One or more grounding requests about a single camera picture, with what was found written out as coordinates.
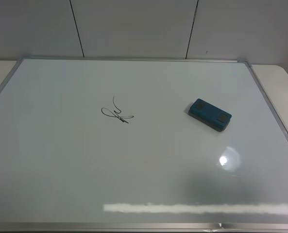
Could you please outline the blue board eraser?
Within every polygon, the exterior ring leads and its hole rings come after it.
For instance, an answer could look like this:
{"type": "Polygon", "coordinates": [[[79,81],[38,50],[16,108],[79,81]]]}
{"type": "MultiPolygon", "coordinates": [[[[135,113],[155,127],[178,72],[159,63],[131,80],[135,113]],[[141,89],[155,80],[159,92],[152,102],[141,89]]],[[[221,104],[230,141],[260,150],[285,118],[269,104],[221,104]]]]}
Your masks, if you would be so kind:
{"type": "Polygon", "coordinates": [[[230,113],[202,99],[197,99],[190,106],[188,114],[217,132],[224,131],[232,118],[230,113]]]}

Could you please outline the white aluminium-framed whiteboard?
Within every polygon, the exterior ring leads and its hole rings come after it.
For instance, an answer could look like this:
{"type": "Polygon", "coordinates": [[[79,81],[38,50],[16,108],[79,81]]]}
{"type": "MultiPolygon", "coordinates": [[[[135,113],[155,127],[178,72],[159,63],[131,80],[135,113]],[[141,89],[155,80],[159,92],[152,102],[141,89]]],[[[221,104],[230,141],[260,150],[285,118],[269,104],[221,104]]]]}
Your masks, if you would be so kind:
{"type": "Polygon", "coordinates": [[[0,232],[288,233],[288,130],[246,62],[22,57],[0,85],[0,232]],[[113,96],[128,124],[101,113],[113,96]]]}

